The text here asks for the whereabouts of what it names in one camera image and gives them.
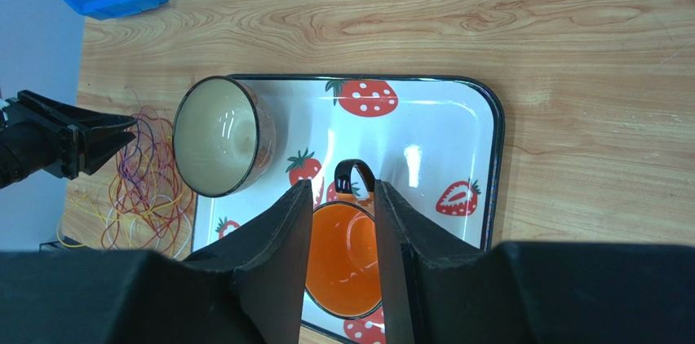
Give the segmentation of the white strawberry tray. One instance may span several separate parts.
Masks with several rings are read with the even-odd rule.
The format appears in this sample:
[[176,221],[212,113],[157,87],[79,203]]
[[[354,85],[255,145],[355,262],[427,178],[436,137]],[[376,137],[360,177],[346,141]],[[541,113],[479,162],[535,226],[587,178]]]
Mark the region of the white strawberry tray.
[[[443,78],[232,76],[267,103],[277,145],[267,170],[228,196],[199,196],[193,253],[222,239],[308,181],[312,212],[335,198],[334,170],[363,160],[420,214],[487,251],[504,139],[495,96],[477,82]],[[389,343],[381,306],[358,320],[317,306],[304,285],[301,326]]]

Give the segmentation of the grey ceramic bowl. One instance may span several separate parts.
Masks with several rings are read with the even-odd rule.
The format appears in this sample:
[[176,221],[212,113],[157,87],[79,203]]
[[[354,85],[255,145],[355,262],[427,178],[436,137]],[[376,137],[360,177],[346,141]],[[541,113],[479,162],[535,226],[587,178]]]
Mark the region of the grey ceramic bowl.
[[270,166],[277,128],[267,103],[230,77],[208,77],[181,100],[173,127],[175,164],[197,194],[228,196]]

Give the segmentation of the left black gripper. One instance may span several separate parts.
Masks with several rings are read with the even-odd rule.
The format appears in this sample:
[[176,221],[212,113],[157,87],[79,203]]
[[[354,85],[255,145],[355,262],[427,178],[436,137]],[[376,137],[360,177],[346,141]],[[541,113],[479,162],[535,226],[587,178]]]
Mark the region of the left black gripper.
[[79,175],[77,126],[88,130],[121,131],[86,145],[81,172],[93,175],[135,135],[125,132],[137,120],[64,104],[22,90],[1,100],[1,187],[18,183],[39,170],[56,178]]

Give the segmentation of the orange translucent mug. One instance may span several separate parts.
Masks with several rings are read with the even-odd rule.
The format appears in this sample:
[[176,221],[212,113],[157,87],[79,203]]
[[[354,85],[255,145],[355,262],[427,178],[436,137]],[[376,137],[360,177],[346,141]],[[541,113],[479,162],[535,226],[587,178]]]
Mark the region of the orange translucent mug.
[[374,193],[376,178],[360,159],[334,170],[335,198],[312,213],[305,290],[326,313],[358,320],[382,304]]

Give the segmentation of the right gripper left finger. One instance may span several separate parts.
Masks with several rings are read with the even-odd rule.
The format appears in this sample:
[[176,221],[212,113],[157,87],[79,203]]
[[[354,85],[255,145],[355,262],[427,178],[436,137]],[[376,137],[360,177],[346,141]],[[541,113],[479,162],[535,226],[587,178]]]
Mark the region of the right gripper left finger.
[[182,261],[150,250],[1,256],[4,343],[296,343],[312,230],[300,181]]

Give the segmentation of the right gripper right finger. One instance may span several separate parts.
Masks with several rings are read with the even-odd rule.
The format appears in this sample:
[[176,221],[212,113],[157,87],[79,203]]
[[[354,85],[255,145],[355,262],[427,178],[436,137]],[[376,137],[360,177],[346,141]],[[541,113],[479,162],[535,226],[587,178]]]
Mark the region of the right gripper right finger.
[[479,250],[377,182],[389,343],[691,343],[694,250],[506,241]]

